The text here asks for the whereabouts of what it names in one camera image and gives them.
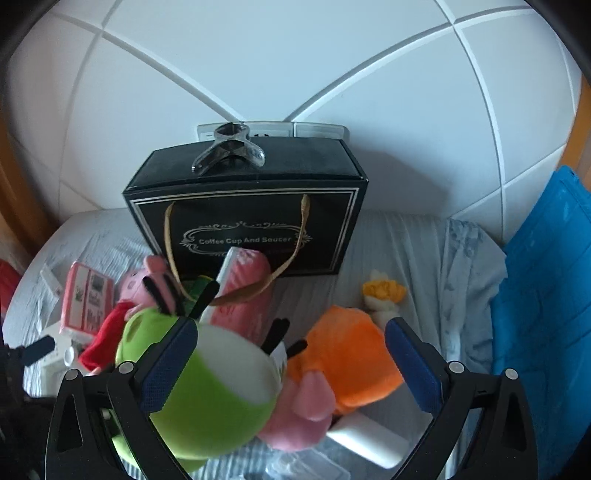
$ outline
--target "black gift box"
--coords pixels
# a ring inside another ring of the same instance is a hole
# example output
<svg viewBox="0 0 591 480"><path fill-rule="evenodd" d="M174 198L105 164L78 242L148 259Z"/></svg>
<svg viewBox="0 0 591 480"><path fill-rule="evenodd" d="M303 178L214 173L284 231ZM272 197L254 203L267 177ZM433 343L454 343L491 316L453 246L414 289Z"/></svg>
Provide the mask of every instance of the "black gift box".
<svg viewBox="0 0 591 480"><path fill-rule="evenodd" d="M294 251L302 196L310 198L303 246L285 274L336 274L367 189L365 173L342 140L253 137L265 152L255 167L231 158L196 175L191 167L212 142L154 151L124 191L156 254L165 254L170 215L174 260L182 278L215 277L232 246L263 252L273 269Z"/></svg>

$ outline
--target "wall outlet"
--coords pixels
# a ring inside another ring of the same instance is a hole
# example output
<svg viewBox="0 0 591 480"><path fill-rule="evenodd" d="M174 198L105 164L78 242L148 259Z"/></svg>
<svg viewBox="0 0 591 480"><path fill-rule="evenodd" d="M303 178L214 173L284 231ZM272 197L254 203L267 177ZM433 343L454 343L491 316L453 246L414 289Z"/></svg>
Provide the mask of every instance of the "wall outlet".
<svg viewBox="0 0 591 480"><path fill-rule="evenodd" d="M244 122L251 129L251 137L308 137L335 138L342 140L346 128L342 125L314 124L309 122ZM200 142L213 140L213 131L223 124L204 124L197 126Z"/></svg>

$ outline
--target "blue cushion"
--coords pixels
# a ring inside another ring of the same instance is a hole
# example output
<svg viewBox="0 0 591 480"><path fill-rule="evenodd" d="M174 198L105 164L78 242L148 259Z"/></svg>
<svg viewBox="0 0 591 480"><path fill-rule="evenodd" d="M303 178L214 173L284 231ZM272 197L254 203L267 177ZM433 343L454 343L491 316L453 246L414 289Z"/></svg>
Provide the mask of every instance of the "blue cushion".
<svg viewBox="0 0 591 480"><path fill-rule="evenodd" d="M591 194L570 168L552 175L504 250L508 278L491 305L493 372L519 372L544 480L591 424Z"/></svg>

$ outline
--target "red fabric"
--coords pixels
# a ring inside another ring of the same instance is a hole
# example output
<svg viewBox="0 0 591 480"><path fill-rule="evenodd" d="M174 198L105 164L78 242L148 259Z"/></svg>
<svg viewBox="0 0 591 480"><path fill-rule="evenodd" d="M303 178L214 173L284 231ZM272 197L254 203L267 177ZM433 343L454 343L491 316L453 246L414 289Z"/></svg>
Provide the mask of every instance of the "red fabric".
<svg viewBox="0 0 591 480"><path fill-rule="evenodd" d="M105 368L115 362L117 346L125 328L125 312L135 304L130 301L120 301L100 326L92 343L80 354L80 363L92 371L95 368Z"/></svg>
<svg viewBox="0 0 591 480"><path fill-rule="evenodd" d="M8 304L10 304L20 281L21 276L18 272L8 262L0 260L0 313L2 318L6 315Z"/></svg>

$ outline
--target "bed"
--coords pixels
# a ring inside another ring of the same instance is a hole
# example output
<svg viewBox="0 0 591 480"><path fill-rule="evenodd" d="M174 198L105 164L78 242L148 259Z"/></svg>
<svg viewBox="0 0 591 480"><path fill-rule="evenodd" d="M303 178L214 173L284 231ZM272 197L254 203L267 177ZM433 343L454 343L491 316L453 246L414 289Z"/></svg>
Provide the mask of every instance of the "bed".
<svg viewBox="0 0 591 480"><path fill-rule="evenodd" d="M41 275L46 265L64 282L74 260L119 279L149 253L125 209L76 215L51 237L23 276L7 313L4 336L11 346L36 340L42 328L57 321L60 300ZM362 212L339 275L280 278L270 315L288 317L287 343L303 337L332 304L361 307L361 283L372 269L386 272L408 287L401 313L420 337L448 359L459 359L473 371L489 371L492 326L489 302L506 276L501 249L473 223L395 213ZM25 389L46 394L41 371L25 372ZM402 386L363 412L409 440L423 434L430 416L419 410ZM465 444L460 439L458 451ZM330 439L318 450L342 465L355 479L387 479L386 471L349 452ZM198 479L230 479L261 473L275 452L253 440L231 455L212 459L194 472ZM455 457L449 468L453 469ZM129 473L141 473L129 467Z"/></svg>

